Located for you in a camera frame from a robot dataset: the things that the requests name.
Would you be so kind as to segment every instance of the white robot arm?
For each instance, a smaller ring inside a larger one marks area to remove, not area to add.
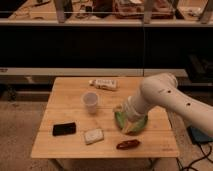
[[[190,98],[180,92],[177,80],[169,73],[143,79],[136,93],[128,99],[131,110],[127,112],[130,122],[136,122],[156,105],[169,109],[195,127],[213,137],[213,107]]]

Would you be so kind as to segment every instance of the white sponge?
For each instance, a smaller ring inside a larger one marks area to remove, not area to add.
[[[84,138],[85,138],[86,144],[92,144],[92,143],[95,143],[97,141],[103,140],[104,134],[103,134],[102,129],[98,128],[98,129],[86,131],[84,133]]]

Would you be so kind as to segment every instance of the black phone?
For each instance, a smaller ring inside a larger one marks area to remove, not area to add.
[[[74,134],[75,132],[76,132],[75,122],[53,125],[53,132],[52,132],[53,136]]]

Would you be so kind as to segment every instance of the paper cup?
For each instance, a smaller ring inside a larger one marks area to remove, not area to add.
[[[83,95],[82,100],[88,113],[95,114],[98,106],[98,95],[94,92],[87,92]]]

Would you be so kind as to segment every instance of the cabinet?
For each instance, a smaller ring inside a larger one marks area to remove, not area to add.
[[[212,1],[172,1],[177,9],[172,19],[151,19],[154,1],[138,19],[112,14],[78,19],[80,4],[73,4],[73,14],[65,22],[58,21],[53,2],[0,19],[0,76],[137,76],[164,71],[187,76],[188,53],[212,53],[211,17],[207,15],[204,24],[198,17],[184,18],[189,14],[181,11],[183,6],[196,6],[209,14]],[[21,8],[32,3],[28,0]]]

